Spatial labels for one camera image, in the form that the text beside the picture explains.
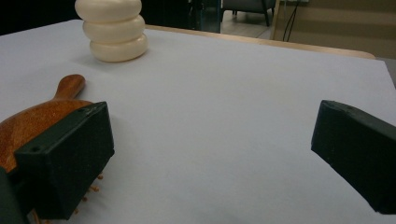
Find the wall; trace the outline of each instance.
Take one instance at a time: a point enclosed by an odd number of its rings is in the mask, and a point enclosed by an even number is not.
[[[295,3],[288,2],[286,19],[280,2],[273,31],[282,40]],[[362,50],[396,59],[395,0],[310,0],[300,3],[290,42]]]

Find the gray chair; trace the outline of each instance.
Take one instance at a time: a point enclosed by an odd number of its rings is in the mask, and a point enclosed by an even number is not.
[[[267,10],[271,8],[274,16],[275,4],[276,0],[222,0],[220,20],[226,10],[231,10],[235,15],[237,11],[263,13],[267,26],[270,26]]]

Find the ring stack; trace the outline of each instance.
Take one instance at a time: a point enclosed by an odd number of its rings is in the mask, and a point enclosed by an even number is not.
[[[148,40],[139,15],[140,0],[77,0],[77,14],[90,40],[92,55],[104,62],[124,62],[142,55]]]

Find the white tablecloth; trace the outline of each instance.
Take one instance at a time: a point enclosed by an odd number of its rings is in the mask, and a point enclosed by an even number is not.
[[[67,223],[396,222],[310,149],[323,99],[396,124],[383,62],[146,30],[142,57],[102,63],[81,26],[0,36],[0,120],[75,73],[108,103],[116,154]]]

